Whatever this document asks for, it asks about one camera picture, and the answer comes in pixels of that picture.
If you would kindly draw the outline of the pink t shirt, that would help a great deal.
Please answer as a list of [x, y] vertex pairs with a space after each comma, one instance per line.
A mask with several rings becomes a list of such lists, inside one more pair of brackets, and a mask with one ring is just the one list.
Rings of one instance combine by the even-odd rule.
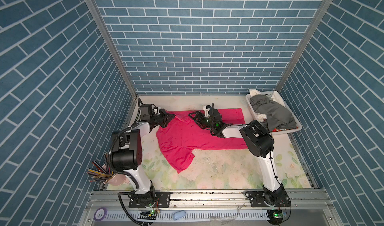
[[221, 139], [201, 129], [189, 117], [192, 111], [172, 111], [175, 118], [166, 128], [160, 127], [156, 133], [159, 148], [168, 163], [181, 173], [193, 162], [193, 150], [242, 150], [247, 149], [243, 139]]

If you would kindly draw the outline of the white plastic laundry basket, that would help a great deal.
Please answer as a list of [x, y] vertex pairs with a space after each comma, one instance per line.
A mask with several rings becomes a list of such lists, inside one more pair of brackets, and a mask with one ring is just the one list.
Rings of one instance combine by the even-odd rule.
[[246, 95], [246, 101], [253, 118], [274, 135], [302, 129], [301, 123], [278, 92], [251, 89]]

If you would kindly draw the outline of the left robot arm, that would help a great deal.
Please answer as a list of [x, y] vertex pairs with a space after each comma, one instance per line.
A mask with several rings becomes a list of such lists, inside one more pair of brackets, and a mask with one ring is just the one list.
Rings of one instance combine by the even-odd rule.
[[134, 123], [112, 134], [106, 165], [114, 173], [123, 175], [130, 181], [134, 189], [123, 194], [130, 196], [135, 204], [149, 207], [156, 201], [155, 187], [141, 166], [143, 161], [141, 137], [151, 133], [158, 126], [167, 127], [174, 118], [174, 114], [166, 112], [163, 108], [139, 101]]

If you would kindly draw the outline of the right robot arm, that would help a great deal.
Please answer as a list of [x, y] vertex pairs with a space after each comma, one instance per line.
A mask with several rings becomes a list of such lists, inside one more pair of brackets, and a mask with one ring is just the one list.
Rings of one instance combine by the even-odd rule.
[[291, 205], [284, 185], [279, 180], [274, 161], [274, 139], [268, 129], [259, 121], [253, 120], [248, 124], [226, 124], [222, 115], [213, 108], [206, 112], [195, 111], [189, 117], [203, 130], [209, 130], [213, 137], [222, 139], [243, 139], [248, 150], [259, 163], [263, 177], [263, 198], [269, 207], [279, 204]]

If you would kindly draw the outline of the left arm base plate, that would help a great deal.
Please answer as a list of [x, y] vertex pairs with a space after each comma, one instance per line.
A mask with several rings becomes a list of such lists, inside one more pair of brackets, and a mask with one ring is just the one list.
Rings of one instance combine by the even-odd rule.
[[169, 208], [171, 200], [170, 192], [148, 192], [145, 194], [133, 194], [129, 208]]

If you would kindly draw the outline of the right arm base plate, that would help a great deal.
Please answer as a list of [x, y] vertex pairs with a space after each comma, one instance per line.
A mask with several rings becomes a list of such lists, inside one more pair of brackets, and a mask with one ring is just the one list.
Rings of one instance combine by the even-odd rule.
[[291, 200], [285, 191], [246, 191], [244, 195], [249, 199], [252, 208], [260, 207], [290, 207]]

